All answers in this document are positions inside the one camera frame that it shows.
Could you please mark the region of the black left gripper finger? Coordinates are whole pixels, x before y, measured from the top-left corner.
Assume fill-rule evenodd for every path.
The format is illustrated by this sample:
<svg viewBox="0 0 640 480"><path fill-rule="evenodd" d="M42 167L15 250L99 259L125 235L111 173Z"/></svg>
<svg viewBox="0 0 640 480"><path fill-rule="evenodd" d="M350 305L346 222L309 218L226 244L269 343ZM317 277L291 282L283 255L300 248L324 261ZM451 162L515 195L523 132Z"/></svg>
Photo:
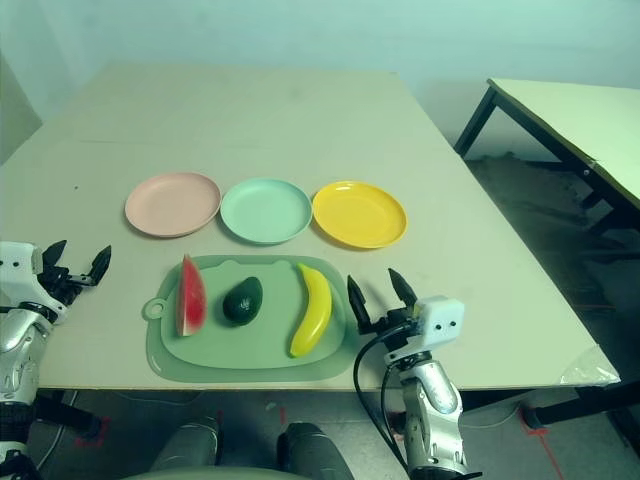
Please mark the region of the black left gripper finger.
<svg viewBox="0 0 640 480"><path fill-rule="evenodd" d="M102 249L94 258L88 274L82 275L81 279L86 286L97 286L106 274L112 255L112 247L108 245Z"/></svg>
<svg viewBox="0 0 640 480"><path fill-rule="evenodd" d="M66 240L60 240L50 245L43 253L42 253L42 261L43 261L43 272L44 273L52 273L52 272L63 272L67 273L68 269L66 267L61 267L58 265L58 261L62 257L62 254L67 245Z"/></svg>

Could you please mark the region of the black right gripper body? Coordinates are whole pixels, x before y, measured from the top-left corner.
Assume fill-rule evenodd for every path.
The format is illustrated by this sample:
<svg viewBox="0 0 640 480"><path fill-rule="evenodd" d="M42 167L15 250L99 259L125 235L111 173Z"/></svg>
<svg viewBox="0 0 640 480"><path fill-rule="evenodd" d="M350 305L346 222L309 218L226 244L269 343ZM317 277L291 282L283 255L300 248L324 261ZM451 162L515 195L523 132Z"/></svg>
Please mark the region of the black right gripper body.
<svg viewBox="0 0 640 480"><path fill-rule="evenodd" d="M423 327L411 308L389 310L376 322L366 317L360 321L360 334L374 334L374 338L362 347L360 356L363 357L374 346L382 344L387 350L385 360L399 361L402 358L399 350L407 347L409 339L418 336L422 331Z"/></svg>

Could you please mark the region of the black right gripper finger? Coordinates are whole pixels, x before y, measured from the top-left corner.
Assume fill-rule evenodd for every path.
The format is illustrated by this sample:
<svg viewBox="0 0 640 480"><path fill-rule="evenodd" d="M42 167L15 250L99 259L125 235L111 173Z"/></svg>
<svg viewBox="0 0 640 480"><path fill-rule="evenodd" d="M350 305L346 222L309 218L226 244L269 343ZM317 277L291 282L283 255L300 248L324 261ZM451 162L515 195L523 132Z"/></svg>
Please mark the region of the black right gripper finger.
<svg viewBox="0 0 640 480"><path fill-rule="evenodd" d="M347 293L351 309L356 319L359 334L366 335L372 333L373 325L365 307L366 301L364 295L351 275L347 276Z"/></svg>
<svg viewBox="0 0 640 480"><path fill-rule="evenodd" d="M404 304L403 307L390 310L389 313L393 313L394 315L412 316L414 314L414 307L417 301L417 296L414 290L404 277L396 270L389 268L388 273L396 295Z"/></svg>

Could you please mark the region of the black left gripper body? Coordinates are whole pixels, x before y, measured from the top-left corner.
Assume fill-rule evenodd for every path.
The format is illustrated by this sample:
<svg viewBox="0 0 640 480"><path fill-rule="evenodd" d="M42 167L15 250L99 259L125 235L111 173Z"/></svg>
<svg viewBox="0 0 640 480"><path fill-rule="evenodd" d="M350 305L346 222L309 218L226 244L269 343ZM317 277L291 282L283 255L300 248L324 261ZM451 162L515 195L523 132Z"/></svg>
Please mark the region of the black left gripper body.
<svg viewBox="0 0 640 480"><path fill-rule="evenodd" d="M72 305L85 288L96 285L95 275L95 265L86 274L72 275L68 268L44 261L42 286L63 305Z"/></svg>

